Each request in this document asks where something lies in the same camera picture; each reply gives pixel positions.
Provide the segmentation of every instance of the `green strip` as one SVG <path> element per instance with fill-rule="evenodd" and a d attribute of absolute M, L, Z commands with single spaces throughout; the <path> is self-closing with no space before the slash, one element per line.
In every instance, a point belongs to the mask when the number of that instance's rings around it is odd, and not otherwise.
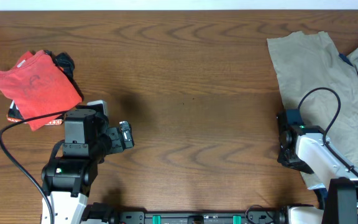
<path fill-rule="evenodd" d="M 233 215 L 233 224 L 241 224 L 241 216 Z"/>
<path fill-rule="evenodd" d="M 153 224 L 161 224 L 161 216 L 153 215 Z"/>

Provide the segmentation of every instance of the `red cloth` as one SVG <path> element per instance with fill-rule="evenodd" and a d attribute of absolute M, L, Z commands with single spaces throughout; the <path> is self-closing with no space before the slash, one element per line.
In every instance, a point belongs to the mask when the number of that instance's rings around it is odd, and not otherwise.
<path fill-rule="evenodd" d="M 43 50 L 26 52 L 9 71 L 0 71 L 0 91 L 15 101 L 24 119 L 69 110 L 82 101 L 65 74 Z M 35 131 L 58 117 L 30 121 Z"/>

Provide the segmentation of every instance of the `wood grain surface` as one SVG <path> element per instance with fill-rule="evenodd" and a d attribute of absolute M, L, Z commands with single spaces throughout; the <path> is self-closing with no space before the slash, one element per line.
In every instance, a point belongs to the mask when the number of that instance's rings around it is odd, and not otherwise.
<path fill-rule="evenodd" d="M 358 47 L 358 11 L 0 12 L 0 70 L 28 50 L 66 51 L 85 102 L 128 120 L 135 148 L 99 166 L 88 203 L 119 210 L 245 210 L 316 204 L 276 162 L 282 109 L 266 38 L 327 31 Z M 0 129 L 10 100 L 0 92 Z M 63 126 L 4 135 L 40 182 Z M 38 223 L 41 196 L 0 150 L 0 223 Z"/>

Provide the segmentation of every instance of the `gray fabric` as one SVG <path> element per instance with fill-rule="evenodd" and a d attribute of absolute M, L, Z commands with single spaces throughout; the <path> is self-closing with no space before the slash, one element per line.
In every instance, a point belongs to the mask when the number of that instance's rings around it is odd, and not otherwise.
<path fill-rule="evenodd" d="M 348 56 L 352 67 L 339 57 L 326 32 L 313 35 L 295 32 L 267 42 L 286 109 L 296 108 L 302 97 L 317 87 L 332 88 L 338 93 L 342 108 L 328 136 L 358 167 L 358 49 Z M 301 115 L 306 124 L 325 129 L 336 108 L 335 96 L 320 90 L 305 100 Z M 302 177 L 309 189 L 324 187 L 314 174 L 302 174 Z"/>

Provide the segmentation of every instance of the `white backdrop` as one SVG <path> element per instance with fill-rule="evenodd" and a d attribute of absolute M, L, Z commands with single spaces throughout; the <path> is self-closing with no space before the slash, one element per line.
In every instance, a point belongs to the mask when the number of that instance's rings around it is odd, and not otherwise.
<path fill-rule="evenodd" d="M 0 0 L 0 11 L 358 9 L 358 0 Z"/>

